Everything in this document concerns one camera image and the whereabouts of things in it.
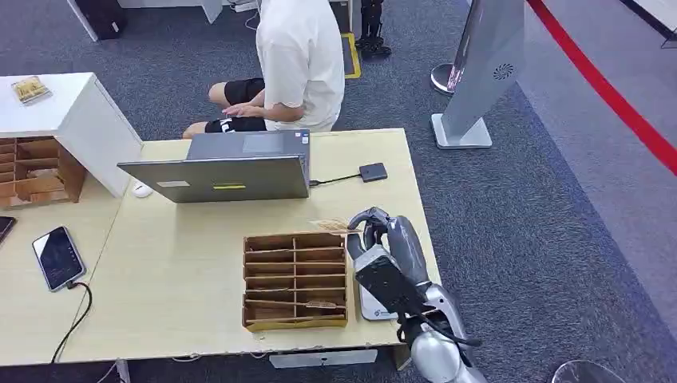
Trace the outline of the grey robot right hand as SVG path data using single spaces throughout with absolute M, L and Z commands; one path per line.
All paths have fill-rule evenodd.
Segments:
M 347 250 L 355 262 L 373 246 L 382 245 L 385 235 L 390 255 L 404 276 L 415 286 L 431 282 L 420 240 L 409 219 L 402 215 L 391 216 L 379 207 L 371 207 L 354 216 L 347 229 L 356 230 L 361 223 L 365 223 L 361 235 L 352 233 L 346 237 Z

